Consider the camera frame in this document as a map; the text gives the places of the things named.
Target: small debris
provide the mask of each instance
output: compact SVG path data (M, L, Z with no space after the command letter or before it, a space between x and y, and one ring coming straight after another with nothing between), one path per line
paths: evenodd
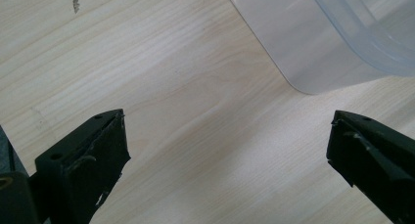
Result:
M78 0L73 0L73 9L75 10L75 13L77 13L79 11Z

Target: wood grain surface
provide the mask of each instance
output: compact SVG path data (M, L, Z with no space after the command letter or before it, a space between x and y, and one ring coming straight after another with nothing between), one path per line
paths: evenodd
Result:
M390 223L325 158L335 110L415 137L415 80L293 89L229 0L0 0L0 123L33 160L123 108L94 224Z

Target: black object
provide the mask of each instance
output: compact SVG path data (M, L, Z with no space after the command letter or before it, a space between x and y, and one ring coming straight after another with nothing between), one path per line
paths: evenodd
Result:
M329 163L393 223L415 223L415 141L355 113L332 124Z
M20 161L10 142L0 141L8 147L0 151L1 160L9 163L1 163L0 172L10 170L0 174L0 222L89 223L130 159L123 117L122 110L91 117L40 155L29 178L16 171Z

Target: light wooden surface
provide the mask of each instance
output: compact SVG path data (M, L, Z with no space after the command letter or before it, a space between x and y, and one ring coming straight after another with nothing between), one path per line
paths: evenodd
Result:
M0 0L0 123L29 173L123 108L132 160L92 223L389 223L326 162L334 111L415 137L415 80L294 90L229 0Z

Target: translucent plastic container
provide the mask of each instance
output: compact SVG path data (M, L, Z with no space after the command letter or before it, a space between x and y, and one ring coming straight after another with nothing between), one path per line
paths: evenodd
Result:
M415 76L415 0L232 0L277 67L307 94Z

